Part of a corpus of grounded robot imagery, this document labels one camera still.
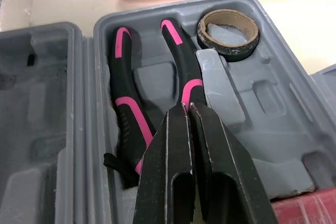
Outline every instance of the rubber grip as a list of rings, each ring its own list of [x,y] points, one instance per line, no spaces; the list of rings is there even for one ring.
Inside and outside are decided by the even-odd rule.
[[[141,104],[131,69],[132,38],[126,27],[113,31],[109,58],[110,91],[118,116],[121,141],[117,157],[141,171],[141,158],[153,140],[155,128]]]
[[[195,56],[193,44],[188,40],[181,25],[174,18],[161,21],[162,35],[172,53],[179,76],[178,103],[191,102],[206,105],[202,74]]]

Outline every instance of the pliers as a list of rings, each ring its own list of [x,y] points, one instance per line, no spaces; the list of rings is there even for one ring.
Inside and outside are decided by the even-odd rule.
[[[157,131],[133,82],[130,30],[119,27],[112,35],[110,89],[121,141],[118,158],[106,154],[104,164],[134,180],[141,174],[133,224],[189,224],[196,174],[207,223],[277,223],[250,154],[206,106],[195,48],[186,33],[172,18],[162,20],[161,30],[180,90]],[[126,167],[136,172],[130,175]]]

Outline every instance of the molded compartment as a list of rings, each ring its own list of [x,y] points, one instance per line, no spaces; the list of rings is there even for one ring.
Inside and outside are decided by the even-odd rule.
[[[335,124],[312,88],[314,83],[261,5],[256,0],[194,0],[111,14],[95,26],[97,96],[92,99],[97,105],[97,118],[90,121],[97,122],[91,126],[97,134],[88,141],[96,141],[91,155],[99,159],[92,160],[98,176],[88,178],[97,193],[92,202],[95,211],[89,209],[92,220],[132,223],[137,196],[136,188],[124,190],[119,174],[101,165],[103,154],[115,153],[118,141],[107,65],[113,30],[118,26],[130,29],[134,81],[150,119],[158,126],[165,111],[175,104],[179,88],[174,60],[161,34],[161,20],[176,18],[200,49],[196,39],[199,19],[224,8],[245,13],[260,29],[254,53],[227,64],[227,74],[246,117],[229,128],[252,155],[269,198],[335,185]],[[319,176],[311,165],[315,159],[325,166],[325,176]]]
[[[77,29],[64,23],[0,33],[0,223],[55,222],[57,180],[67,180],[57,178],[58,156],[68,143],[72,149]]]

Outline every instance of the black strap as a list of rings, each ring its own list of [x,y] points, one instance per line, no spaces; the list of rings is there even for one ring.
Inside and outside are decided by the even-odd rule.
[[[115,157],[111,153],[104,154],[104,166],[116,170],[123,178],[127,180],[126,187],[134,187],[139,183],[139,174],[132,168],[127,166],[123,161]]]

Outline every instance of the plastic tray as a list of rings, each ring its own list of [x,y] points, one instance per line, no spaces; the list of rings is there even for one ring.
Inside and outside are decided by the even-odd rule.
[[[101,18],[94,29],[97,140],[102,147],[98,156],[114,152],[118,140],[107,65],[113,30],[118,26],[133,29],[133,76],[145,109],[157,126],[175,103],[178,89],[174,61],[160,30],[161,20],[176,18],[197,43],[199,19],[223,8],[245,13],[260,29],[254,53],[246,60],[228,64],[228,75],[246,117],[229,128],[252,155],[269,198],[333,186],[335,124],[312,88],[311,78],[256,0],[195,0]],[[320,173],[314,172],[316,164]],[[109,215],[111,210],[112,223],[131,223],[136,189],[123,190],[117,173],[102,174],[96,185],[100,183],[103,205],[110,206],[107,211]]]
[[[0,33],[0,223],[132,223],[137,188],[122,189],[119,174],[103,166],[118,141],[107,65],[112,31],[132,29],[134,80],[158,126],[179,88],[161,20],[176,18],[197,44],[199,19],[222,8],[260,29],[254,53],[226,72],[245,116],[229,128],[269,198],[333,187],[335,67],[313,81],[256,0],[194,0],[108,15],[93,38],[69,23]]]
[[[80,37],[68,23],[0,33],[0,223],[54,223],[72,209]]]

